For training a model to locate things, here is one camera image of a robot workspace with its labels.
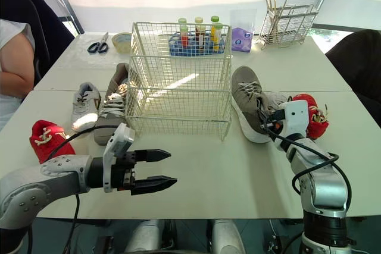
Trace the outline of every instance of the metal wire rack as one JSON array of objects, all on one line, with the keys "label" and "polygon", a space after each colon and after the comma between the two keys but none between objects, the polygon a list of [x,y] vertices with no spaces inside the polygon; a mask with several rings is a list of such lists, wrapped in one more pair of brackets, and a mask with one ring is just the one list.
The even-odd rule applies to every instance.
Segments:
[{"label": "metal wire rack", "polygon": [[288,5],[275,10],[267,10],[259,41],[266,45],[290,46],[303,43],[312,27],[318,11],[313,4]]},{"label": "metal wire rack", "polygon": [[[153,22],[137,22],[133,24],[133,46],[132,51],[135,55],[152,55],[152,56],[181,56],[181,52],[175,51],[171,53],[170,42],[174,37],[180,36],[180,23],[153,23]],[[207,46],[210,38],[211,24],[185,24],[188,28],[188,38],[191,42],[196,38],[196,26],[202,26],[205,30],[204,50],[208,50]],[[231,54],[231,33],[230,26],[222,25],[221,35],[218,40],[218,50],[211,53],[213,57],[228,57]]]},{"label": "metal wire rack", "polygon": [[222,53],[174,57],[168,39],[179,27],[134,24],[126,120],[138,134],[217,134],[224,139],[230,127],[230,27],[222,35]]}]

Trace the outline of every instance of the scissors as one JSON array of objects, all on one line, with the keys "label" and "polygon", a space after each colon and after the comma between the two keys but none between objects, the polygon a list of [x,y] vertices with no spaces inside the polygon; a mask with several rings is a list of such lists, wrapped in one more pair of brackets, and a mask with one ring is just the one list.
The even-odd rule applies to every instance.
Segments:
[{"label": "scissors", "polygon": [[106,53],[108,50],[108,45],[106,43],[107,38],[108,38],[108,32],[106,32],[106,34],[104,34],[104,36],[102,37],[100,42],[95,42],[95,43],[91,44],[88,47],[88,52],[90,54],[94,54],[96,52],[98,52],[99,54]]}]

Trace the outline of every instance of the person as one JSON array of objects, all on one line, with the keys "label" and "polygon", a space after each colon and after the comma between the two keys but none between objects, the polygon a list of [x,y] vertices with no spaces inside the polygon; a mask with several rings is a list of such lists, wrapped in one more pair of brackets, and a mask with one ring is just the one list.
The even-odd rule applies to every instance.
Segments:
[{"label": "person", "polygon": [[0,131],[33,89],[34,50],[28,24],[0,19]]}]

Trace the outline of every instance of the white shirt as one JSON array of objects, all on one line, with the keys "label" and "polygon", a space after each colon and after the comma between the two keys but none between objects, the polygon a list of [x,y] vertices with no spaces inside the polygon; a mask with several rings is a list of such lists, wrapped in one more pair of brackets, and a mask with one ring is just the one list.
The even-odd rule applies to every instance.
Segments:
[{"label": "white shirt", "polygon": [[[34,50],[35,40],[29,24],[0,19],[0,49],[19,33],[23,33],[27,37]],[[16,112],[20,104],[20,98],[0,94],[0,131],[12,117],[13,113]]]}]

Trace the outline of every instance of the blue test tube rack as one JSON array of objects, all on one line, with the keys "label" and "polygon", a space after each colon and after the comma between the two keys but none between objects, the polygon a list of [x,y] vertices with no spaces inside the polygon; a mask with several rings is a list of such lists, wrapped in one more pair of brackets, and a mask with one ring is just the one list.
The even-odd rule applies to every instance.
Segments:
[{"label": "blue test tube rack", "polygon": [[181,42],[180,32],[172,35],[168,40],[170,55],[178,57],[196,57],[196,56],[205,56],[212,54],[222,54],[225,48],[225,42],[223,38],[220,38],[218,43],[218,50],[214,49],[213,39],[210,36],[210,32],[205,32],[204,37],[204,48],[200,49],[198,43],[196,42],[195,32],[188,32],[188,45],[186,48],[183,47]]}]

